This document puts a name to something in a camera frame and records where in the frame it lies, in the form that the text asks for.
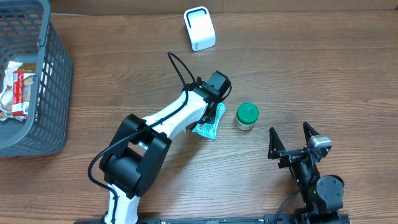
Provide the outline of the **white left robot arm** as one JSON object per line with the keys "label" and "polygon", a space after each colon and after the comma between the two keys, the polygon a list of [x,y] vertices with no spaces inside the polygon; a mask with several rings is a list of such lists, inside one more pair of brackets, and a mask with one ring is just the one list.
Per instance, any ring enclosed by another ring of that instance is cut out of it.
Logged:
{"label": "white left robot arm", "polygon": [[100,223],[137,223],[139,199],[155,182],[172,139],[188,126],[213,124],[218,105],[230,94],[229,78],[219,71],[208,81],[187,84],[172,104],[156,114],[127,116],[103,153],[99,168],[110,192]]}

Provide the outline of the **teal wet wipes pack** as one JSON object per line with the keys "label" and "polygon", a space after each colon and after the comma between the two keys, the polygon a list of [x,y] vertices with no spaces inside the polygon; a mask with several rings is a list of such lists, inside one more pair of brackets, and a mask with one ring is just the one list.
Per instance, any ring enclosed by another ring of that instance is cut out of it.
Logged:
{"label": "teal wet wipes pack", "polygon": [[204,123],[204,124],[197,124],[193,129],[193,133],[197,133],[205,138],[209,138],[212,140],[216,139],[216,132],[220,125],[221,119],[226,111],[226,107],[224,103],[219,103],[216,109],[214,123]]}

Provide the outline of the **red snack bar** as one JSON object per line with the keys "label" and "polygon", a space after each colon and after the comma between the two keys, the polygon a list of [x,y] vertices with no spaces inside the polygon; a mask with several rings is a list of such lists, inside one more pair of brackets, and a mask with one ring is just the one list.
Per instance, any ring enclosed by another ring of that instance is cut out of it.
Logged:
{"label": "red snack bar", "polygon": [[13,101],[12,115],[28,115],[30,94],[33,84],[33,73],[30,70],[16,70],[12,74]]}

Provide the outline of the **brown cookie snack bag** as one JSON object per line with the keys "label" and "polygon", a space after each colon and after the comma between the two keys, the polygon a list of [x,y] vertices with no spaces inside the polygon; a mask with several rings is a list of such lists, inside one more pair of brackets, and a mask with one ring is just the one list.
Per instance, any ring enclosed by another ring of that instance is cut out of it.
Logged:
{"label": "brown cookie snack bag", "polygon": [[1,92],[1,121],[5,121],[9,118],[23,121],[27,119],[28,115],[13,116],[12,115],[12,101],[13,101],[13,80],[12,74],[16,70],[30,70],[35,75],[35,64],[34,63],[22,63],[10,61],[8,67],[5,70],[5,76],[3,78],[3,91]]}

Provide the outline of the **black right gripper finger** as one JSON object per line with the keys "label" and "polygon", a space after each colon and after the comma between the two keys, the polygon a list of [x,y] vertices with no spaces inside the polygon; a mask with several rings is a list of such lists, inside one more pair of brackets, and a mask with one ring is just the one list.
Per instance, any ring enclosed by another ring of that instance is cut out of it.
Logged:
{"label": "black right gripper finger", "polygon": [[268,159],[278,159],[280,154],[285,152],[285,147],[280,140],[277,131],[271,127],[269,129],[269,151],[268,151]]}
{"label": "black right gripper finger", "polygon": [[319,135],[319,133],[316,130],[314,130],[308,122],[303,123],[303,130],[307,144],[312,143],[315,136]]}

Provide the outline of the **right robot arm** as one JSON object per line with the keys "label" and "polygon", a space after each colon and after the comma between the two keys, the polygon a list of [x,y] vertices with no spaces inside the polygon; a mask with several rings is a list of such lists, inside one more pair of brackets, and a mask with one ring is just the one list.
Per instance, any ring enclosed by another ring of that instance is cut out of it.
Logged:
{"label": "right robot arm", "polygon": [[[303,123],[306,144],[301,149],[287,151],[277,131],[269,129],[269,159],[278,159],[279,168],[289,168],[298,185],[298,190],[284,200],[272,221],[274,223],[349,223],[349,216],[342,215],[345,183],[337,175],[321,176],[316,163],[327,156],[332,143],[326,135],[315,131],[309,123]],[[285,218],[281,212],[285,205],[296,195],[303,199],[303,208]]]}

